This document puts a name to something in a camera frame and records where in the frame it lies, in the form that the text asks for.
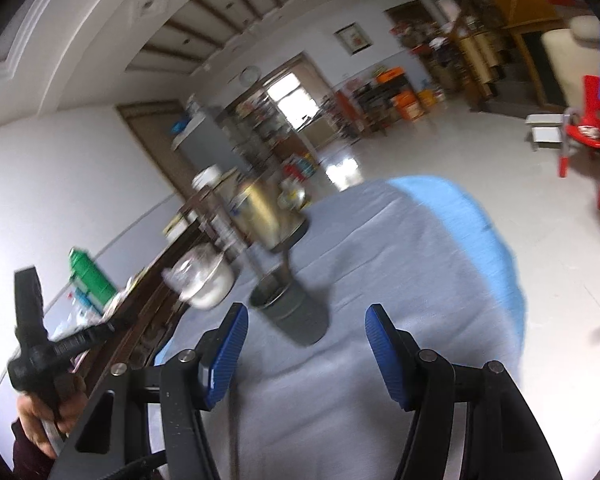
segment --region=green bottle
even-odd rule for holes
[[[69,264],[72,271],[70,281],[102,307],[118,293],[86,251],[77,247],[71,249]]]

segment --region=black cable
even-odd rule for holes
[[[137,480],[166,463],[167,452],[165,450],[158,451],[151,453],[149,456],[143,456],[134,460],[118,469],[115,473],[100,478],[100,480]]]

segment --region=human hand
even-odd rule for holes
[[[72,374],[72,376],[75,393],[60,404],[61,419],[57,421],[58,430],[67,434],[71,432],[75,423],[78,422],[89,400],[84,393],[86,388],[82,378],[77,374]],[[22,429],[27,438],[49,458],[58,458],[41,422],[41,420],[54,421],[52,410],[35,394],[20,395],[16,401],[16,409]]]

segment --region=white tile floor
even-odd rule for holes
[[[401,121],[387,137],[332,144],[323,167],[356,161],[358,174],[341,187],[436,174],[482,203],[517,257],[526,295],[520,388],[564,479],[590,480],[600,468],[600,156],[575,153],[560,179],[557,150],[533,152],[526,133],[523,120],[470,113],[455,101]],[[324,174],[312,181],[318,198],[335,192]]]

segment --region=red plastic chair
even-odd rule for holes
[[[584,116],[577,126],[575,124],[565,124],[563,127],[562,148],[560,152],[560,164],[558,174],[561,178],[567,176],[567,167],[569,165],[569,137],[577,140],[579,143],[590,148],[600,149],[600,139],[592,139],[582,134],[578,126],[595,126],[600,131],[600,77],[596,75],[586,75],[582,78],[584,85]],[[600,193],[598,195],[598,209],[600,209]]]

